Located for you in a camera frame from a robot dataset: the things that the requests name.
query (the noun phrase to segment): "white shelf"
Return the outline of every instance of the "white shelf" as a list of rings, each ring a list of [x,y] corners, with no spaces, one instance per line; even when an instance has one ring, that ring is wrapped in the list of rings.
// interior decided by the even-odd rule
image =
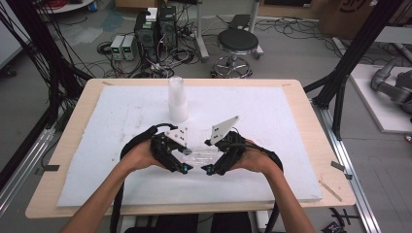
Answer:
[[[70,12],[74,11],[77,9],[80,9],[82,7],[87,6],[89,3],[93,2],[94,0],[83,0],[83,3],[80,4],[66,4],[64,7],[55,9],[55,10],[50,10],[50,9],[44,9],[48,14],[57,14],[57,13],[64,13],[64,12]]]

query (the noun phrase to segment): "electronic device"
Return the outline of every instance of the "electronic device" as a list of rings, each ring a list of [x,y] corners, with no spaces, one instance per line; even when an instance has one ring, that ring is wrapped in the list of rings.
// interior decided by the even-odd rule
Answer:
[[[148,12],[146,21],[157,21],[157,8],[148,8]]]
[[[123,60],[123,50],[121,49],[121,45],[123,44],[124,36],[116,36],[113,43],[110,45],[110,49],[112,50],[112,58],[114,60]]]
[[[147,21],[147,14],[148,11],[142,11],[136,18],[134,34],[136,35],[137,49],[141,60],[145,61],[148,58],[152,63],[158,63],[158,24],[157,21]]]
[[[137,44],[136,38],[131,35],[126,35],[123,40],[123,44],[121,45],[123,49],[124,59],[126,60],[134,60],[137,55]]]
[[[176,7],[160,8],[158,16],[160,25],[160,34],[163,47],[166,50],[172,50],[178,47],[177,27],[176,27]]]

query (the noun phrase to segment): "stool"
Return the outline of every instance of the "stool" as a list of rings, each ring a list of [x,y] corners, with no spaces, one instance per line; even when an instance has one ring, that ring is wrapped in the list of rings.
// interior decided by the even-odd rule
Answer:
[[[252,75],[249,63],[238,57],[258,49],[258,38],[252,32],[227,29],[219,34],[218,46],[221,50],[229,52],[230,56],[223,56],[216,61],[211,72],[212,78],[217,75],[225,78],[246,78]]]

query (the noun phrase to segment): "wooden table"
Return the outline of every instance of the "wooden table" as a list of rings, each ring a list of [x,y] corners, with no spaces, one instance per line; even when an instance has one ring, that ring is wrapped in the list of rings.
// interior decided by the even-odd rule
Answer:
[[[61,208],[56,203],[73,154],[75,153],[83,132],[87,126],[99,94],[105,85],[167,85],[167,80],[90,80],[74,110],[66,129],[54,151],[50,164],[60,165],[57,172],[46,172],[26,210],[29,218],[72,216],[78,208]],[[299,130],[302,142],[318,178],[323,199],[318,202],[301,203],[302,207],[338,207],[355,205],[355,196],[344,174],[330,166],[337,159],[326,138],[312,106],[302,86],[296,80],[218,80],[218,79],[185,79],[187,86],[279,86],[290,104],[290,108]],[[273,203],[230,203],[230,204],[187,204],[122,207],[123,215],[156,215],[177,213],[212,213],[227,211],[270,210]]]

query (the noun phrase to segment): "black stool seat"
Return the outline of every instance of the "black stool seat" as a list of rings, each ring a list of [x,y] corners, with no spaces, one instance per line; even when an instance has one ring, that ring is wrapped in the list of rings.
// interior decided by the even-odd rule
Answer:
[[[218,45],[229,52],[252,53],[258,47],[258,38],[243,29],[227,29],[219,34]]]

